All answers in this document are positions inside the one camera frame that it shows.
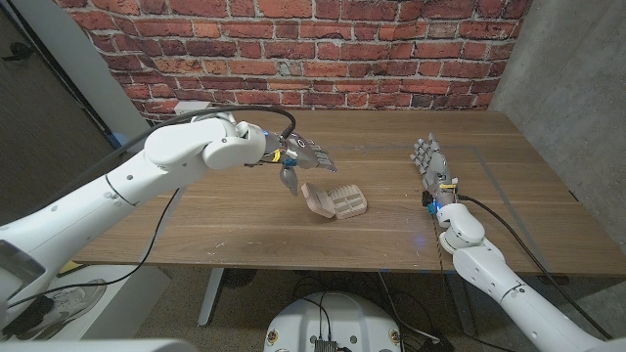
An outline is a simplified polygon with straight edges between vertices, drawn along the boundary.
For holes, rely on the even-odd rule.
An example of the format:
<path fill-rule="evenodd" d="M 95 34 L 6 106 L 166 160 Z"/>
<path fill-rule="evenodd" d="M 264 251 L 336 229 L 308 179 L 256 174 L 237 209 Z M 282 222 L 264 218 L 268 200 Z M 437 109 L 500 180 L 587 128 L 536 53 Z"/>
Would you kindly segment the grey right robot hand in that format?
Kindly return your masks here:
<path fill-rule="evenodd" d="M 423 206 L 437 208 L 458 201 L 447 159 L 433 133 L 426 140 L 418 140 L 410 159 L 423 178 Z"/>

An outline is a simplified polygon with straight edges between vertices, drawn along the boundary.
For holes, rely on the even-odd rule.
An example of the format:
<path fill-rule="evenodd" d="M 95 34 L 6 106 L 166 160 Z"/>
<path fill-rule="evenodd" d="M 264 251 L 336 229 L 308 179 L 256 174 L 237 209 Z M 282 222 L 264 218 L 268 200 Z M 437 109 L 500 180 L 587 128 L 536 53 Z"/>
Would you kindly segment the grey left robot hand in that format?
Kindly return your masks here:
<path fill-rule="evenodd" d="M 278 133 L 268 132 L 265 135 L 265 151 L 260 162 L 281 165 L 280 179 L 293 196 L 298 194 L 296 167 L 324 168 L 336 172 L 335 163 L 326 150 L 296 133 L 283 137 Z"/>

